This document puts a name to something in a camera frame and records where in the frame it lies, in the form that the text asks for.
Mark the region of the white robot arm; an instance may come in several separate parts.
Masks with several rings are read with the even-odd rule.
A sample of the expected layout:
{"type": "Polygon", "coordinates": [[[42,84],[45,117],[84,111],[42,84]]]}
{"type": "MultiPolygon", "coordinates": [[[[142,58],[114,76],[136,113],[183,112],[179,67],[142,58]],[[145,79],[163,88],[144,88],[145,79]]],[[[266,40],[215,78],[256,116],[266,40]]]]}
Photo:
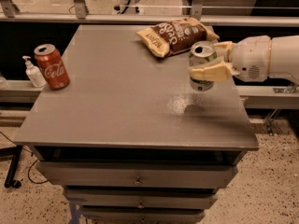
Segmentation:
{"type": "Polygon", "coordinates": [[[283,78],[299,82],[299,36],[247,37],[238,43],[198,42],[192,46],[190,76],[211,82],[237,77],[245,82],[283,78]]]}

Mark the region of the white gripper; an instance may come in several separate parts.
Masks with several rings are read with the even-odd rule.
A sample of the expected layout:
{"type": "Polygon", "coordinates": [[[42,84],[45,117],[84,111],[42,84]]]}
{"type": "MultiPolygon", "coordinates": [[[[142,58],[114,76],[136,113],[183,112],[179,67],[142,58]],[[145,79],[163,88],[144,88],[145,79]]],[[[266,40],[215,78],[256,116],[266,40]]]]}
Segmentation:
{"type": "Polygon", "coordinates": [[[191,66],[190,76],[194,80],[214,82],[226,81],[232,76],[245,82],[263,82],[268,76],[270,41],[269,36],[260,35],[236,44],[232,41],[215,43],[218,58],[191,66]]]}

